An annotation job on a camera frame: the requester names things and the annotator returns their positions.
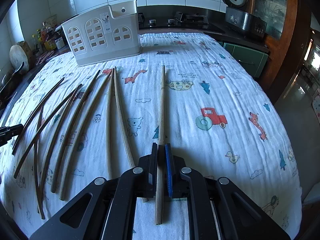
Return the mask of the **black rice cooker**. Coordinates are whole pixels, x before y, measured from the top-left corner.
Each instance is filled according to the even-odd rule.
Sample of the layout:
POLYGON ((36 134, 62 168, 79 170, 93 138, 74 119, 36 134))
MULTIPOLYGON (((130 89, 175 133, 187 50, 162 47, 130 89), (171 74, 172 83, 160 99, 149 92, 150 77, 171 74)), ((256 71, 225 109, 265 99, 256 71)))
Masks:
POLYGON ((263 38, 267 23, 245 11, 248 0, 223 0, 227 5, 225 22, 233 29, 247 35, 263 38))

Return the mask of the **white patterned table cloth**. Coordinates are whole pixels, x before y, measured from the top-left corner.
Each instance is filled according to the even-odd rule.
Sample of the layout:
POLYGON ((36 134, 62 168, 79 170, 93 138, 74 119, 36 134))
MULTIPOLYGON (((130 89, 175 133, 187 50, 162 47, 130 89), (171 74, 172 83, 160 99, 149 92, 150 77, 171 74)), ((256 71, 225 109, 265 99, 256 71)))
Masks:
MULTIPOLYGON (((21 139, 1 148, 1 202, 20 230, 30 236, 64 206, 51 192, 54 168, 72 115, 88 85, 93 85, 69 135, 59 179, 80 123, 109 72, 116 68, 126 133, 135 160, 149 154, 158 140, 162 66, 165 66, 166 141, 187 166, 210 179, 228 177, 285 232, 296 237, 302 220, 302 190, 286 129, 262 88, 213 38, 199 33, 144 34, 142 53, 79 67, 72 53, 50 60, 14 104, 7 125, 24 124, 46 93, 64 81, 45 102, 21 139), (54 108, 79 84, 57 136, 47 170, 42 207, 37 211, 34 145, 17 178, 14 172, 36 131, 54 108)), ((110 80, 96 101, 74 155, 66 199, 73 198, 94 178, 107 178, 106 109, 110 80)), ((39 136, 38 179, 46 153, 67 102, 39 136)), ((111 101, 112 178, 130 168, 123 145, 114 82, 111 101)))

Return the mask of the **round wooden cutting board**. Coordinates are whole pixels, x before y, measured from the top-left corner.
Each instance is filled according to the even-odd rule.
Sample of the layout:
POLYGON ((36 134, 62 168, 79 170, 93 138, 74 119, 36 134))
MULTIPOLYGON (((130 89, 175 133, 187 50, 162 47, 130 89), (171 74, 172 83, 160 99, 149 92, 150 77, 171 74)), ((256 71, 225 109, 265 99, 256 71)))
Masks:
POLYGON ((22 75, 29 72, 34 66, 34 56, 26 41, 20 41, 11 46, 9 59, 14 70, 19 69, 24 64, 23 68, 19 71, 22 75))

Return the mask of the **dark sauce bottle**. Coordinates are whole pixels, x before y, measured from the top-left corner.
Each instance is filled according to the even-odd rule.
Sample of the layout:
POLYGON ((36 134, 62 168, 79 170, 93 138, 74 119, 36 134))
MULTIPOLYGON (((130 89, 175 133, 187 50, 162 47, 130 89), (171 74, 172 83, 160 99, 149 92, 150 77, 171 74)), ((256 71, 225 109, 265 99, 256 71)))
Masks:
POLYGON ((55 44, 53 28, 47 22, 43 22, 42 25, 43 27, 41 29, 41 37, 46 50, 47 51, 55 50, 56 44, 55 44))

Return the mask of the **wooden glass door cabinet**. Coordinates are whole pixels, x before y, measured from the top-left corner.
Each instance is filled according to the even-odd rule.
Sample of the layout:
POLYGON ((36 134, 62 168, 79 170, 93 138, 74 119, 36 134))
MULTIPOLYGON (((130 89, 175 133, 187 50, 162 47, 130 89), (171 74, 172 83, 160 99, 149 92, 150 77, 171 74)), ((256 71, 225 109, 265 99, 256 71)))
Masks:
POLYGON ((311 9, 306 0, 248 0, 247 12, 267 23, 270 54, 259 84, 272 103, 298 72, 310 41, 311 9))

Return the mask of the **black gas stove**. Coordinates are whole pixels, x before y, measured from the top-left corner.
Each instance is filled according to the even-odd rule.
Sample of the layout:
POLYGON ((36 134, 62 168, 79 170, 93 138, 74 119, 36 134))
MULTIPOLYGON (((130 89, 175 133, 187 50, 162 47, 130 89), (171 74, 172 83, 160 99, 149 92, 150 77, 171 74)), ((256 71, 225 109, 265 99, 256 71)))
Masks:
POLYGON ((186 14, 177 11, 174 17, 155 17, 146 18, 145 15, 138 13, 139 29, 193 29, 218 34, 225 31, 209 22, 208 17, 199 14, 186 14))

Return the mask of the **dark brown chopstick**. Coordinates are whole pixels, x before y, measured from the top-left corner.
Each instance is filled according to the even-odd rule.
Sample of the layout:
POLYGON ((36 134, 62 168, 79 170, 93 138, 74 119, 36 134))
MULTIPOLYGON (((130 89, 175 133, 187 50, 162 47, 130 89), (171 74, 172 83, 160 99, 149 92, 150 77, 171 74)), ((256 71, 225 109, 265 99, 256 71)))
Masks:
POLYGON ((48 118, 44 121, 44 123, 40 126, 40 128, 36 131, 33 139, 31 140, 30 144, 28 145, 28 147, 25 149, 24 153, 22 154, 20 161, 17 164, 16 170, 14 172, 14 178, 16 179, 20 169, 26 159, 26 157, 28 156, 29 151, 31 150, 33 144, 35 143, 35 141, 38 139, 38 137, 40 136, 40 134, 42 133, 42 131, 45 129, 45 127, 48 125, 48 123, 51 121, 51 119, 54 117, 54 115, 57 113, 57 111, 71 98, 71 96, 79 89, 82 87, 82 84, 79 84, 72 92, 70 92, 55 108, 54 110, 50 113, 50 115, 48 116, 48 118))
POLYGON ((40 198, 40 187, 39 187, 39 179, 38 179, 38 151, 39 151, 39 135, 36 137, 36 140, 34 142, 34 181, 35 181, 35 191, 36 191, 36 200, 37 200, 37 211, 41 216, 41 219, 45 219, 42 202, 40 198))
POLYGON ((57 89, 57 87, 59 87, 59 85, 64 81, 64 77, 58 81, 51 89, 48 93, 45 94, 45 96, 43 97, 43 99, 39 102, 39 104, 36 106, 36 108, 32 111, 31 115, 29 116, 29 118, 27 119, 26 123, 24 124, 24 127, 20 133, 20 135, 17 137, 14 146, 12 148, 12 155, 15 155, 16 150, 18 148, 18 145, 20 143, 20 140, 22 139, 24 133, 27 131, 27 128, 29 127, 29 125, 31 124, 31 122, 33 121, 33 119, 35 118, 35 115, 38 113, 38 111, 40 110, 40 108, 44 105, 44 103, 50 98, 50 96, 55 92, 55 90, 57 89))

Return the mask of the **green cabinet drawer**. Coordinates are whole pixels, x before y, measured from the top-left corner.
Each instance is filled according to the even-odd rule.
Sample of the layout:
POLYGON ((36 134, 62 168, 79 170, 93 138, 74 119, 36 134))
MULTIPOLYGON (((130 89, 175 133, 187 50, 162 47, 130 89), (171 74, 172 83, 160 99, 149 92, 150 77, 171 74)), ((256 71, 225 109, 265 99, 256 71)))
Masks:
POLYGON ((219 42, 232 57, 254 78, 259 78, 267 62, 268 54, 231 43, 219 42))

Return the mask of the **yellow oil bottle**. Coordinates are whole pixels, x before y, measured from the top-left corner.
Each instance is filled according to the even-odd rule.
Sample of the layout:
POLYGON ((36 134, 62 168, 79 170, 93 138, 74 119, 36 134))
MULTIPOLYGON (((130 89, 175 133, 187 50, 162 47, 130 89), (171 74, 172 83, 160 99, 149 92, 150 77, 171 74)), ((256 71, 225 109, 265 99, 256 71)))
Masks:
POLYGON ((43 54, 43 48, 37 34, 32 35, 32 42, 33 42, 35 55, 40 56, 41 54, 43 54))

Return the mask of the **pink cloth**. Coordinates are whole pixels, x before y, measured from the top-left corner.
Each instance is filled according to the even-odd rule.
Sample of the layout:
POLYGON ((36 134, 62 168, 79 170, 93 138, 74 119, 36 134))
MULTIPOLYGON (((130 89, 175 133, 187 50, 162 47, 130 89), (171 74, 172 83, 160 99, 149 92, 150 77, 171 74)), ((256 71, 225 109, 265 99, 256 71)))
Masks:
POLYGON ((55 54, 55 51, 49 51, 46 53, 43 53, 36 61, 36 65, 42 64, 46 62, 47 59, 51 58, 55 54))

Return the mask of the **white plastic utensil holder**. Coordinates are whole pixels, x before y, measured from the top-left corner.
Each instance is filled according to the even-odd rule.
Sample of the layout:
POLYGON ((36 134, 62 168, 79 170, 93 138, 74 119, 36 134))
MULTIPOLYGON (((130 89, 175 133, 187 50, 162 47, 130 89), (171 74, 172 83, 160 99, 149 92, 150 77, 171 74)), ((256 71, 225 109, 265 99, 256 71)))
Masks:
POLYGON ((62 28, 79 67, 141 52, 136 0, 95 8, 62 28))

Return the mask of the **black wok pan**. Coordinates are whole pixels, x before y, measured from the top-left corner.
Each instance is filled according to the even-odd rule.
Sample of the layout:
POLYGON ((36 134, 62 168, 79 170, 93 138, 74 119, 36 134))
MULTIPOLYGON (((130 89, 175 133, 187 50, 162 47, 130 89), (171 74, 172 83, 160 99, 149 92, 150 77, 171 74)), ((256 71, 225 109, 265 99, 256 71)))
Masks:
POLYGON ((21 74, 21 70, 23 69, 23 67, 24 67, 24 62, 22 62, 20 67, 13 72, 13 74, 10 76, 7 83, 1 89, 2 101, 8 98, 13 93, 13 91, 17 88, 19 83, 22 81, 23 75, 21 74))

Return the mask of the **small white jar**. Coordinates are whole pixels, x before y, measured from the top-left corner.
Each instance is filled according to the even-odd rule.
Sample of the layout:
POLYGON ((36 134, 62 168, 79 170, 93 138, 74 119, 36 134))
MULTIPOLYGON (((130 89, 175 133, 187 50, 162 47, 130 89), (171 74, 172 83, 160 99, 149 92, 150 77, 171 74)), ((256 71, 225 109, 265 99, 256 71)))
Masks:
POLYGON ((63 37, 58 37, 55 39, 55 44, 58 50, 62 49, 65 46, 63 37))

